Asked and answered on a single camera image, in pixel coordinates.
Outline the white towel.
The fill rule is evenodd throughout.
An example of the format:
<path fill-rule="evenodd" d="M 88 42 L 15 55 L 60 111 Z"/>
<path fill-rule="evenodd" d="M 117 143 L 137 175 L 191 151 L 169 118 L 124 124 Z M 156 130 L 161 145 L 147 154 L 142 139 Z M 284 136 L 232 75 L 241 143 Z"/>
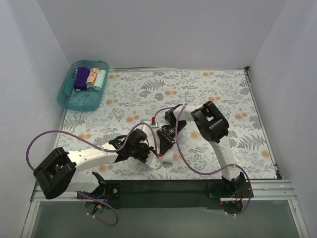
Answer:
<path fill-rule="evenodd" d="M 157 131 L 161 128 L 161 125 L 158 124 L 158 128 L 152 128 L 154 134 L 155 134 L 155 138 L 156 138 L 156 143 L 157 143 L 157 153 L 159 154 L 159 137 L 157 135 Z M 153 134 L 150 130 L 150 128 L 146 125 L 143 125 L 142 127 L 142 131 L 147 135 L 147 140 L 149 143 L 149 146 L 155 146 L 155 142 L 154 142 L 154 138 L 153 138 Z M 169 149 L 169 151 L 165 154 L 162 155 L 162 160 L 164 163 L 173 163 L 173 156 L 174 156 L 174 151 L 173 149 Z"/>

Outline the purple towel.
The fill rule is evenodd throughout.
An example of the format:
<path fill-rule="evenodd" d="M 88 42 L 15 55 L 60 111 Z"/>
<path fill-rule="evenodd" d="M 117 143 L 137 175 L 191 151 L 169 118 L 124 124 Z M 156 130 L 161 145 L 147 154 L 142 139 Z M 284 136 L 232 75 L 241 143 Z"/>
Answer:
<path fill-rule="evenodd" d="M 87 78 L 89 74 L 90 74 L 90 69 L 88 69 L 87 67 L 77 68 L 77 74 L 73 84 L 73 88 L 76 91 L 85 91 L 88 89 Z"/>

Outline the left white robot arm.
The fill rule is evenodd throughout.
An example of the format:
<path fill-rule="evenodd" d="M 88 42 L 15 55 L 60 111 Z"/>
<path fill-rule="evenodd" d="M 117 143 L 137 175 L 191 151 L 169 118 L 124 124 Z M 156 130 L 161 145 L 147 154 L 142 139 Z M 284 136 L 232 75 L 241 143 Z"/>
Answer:
<path fill-rule="evenodd" d="M 129 158 L 158 169 L 161 159 L 156 154 L 156 146 L 146 141 L 145 132 L 135 129 L 93 149 L 65 151 L 59 147 L 34 169 L 33 175 L 46 199 L 57 198 L 66 191 L 83 191 L 101 198 L 106 191 L 105 181 L 97 174 L 84 175 L 82 171 Z"/>

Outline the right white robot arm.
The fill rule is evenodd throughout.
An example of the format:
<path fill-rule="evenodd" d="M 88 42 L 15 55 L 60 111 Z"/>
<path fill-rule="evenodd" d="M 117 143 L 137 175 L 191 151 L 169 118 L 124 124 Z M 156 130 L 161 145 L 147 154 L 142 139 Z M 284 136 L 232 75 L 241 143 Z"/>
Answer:
<path fill-rule="evenodd" d="M 175 144 L 183 162 L 190 170 L 204 176 L 221 172 L 223 184 L 221 193 L 230 197 L 242 196 L 247 176 L 243 169 L 236 164 L 233 156 L 228 136 L 229 123 L 213 102 L 208 101 L 202 106 L 177 105 L 165 112 L 164 119 L 168 124 L 163 125 L 157 131 L 162 155 Z M 186 161 L 181 152 L 178 133 L 188 121 L 193 121 L 196 124 L 202 138 L 212 146 L 220 169 L 203 173 L 191 167 Z"/>

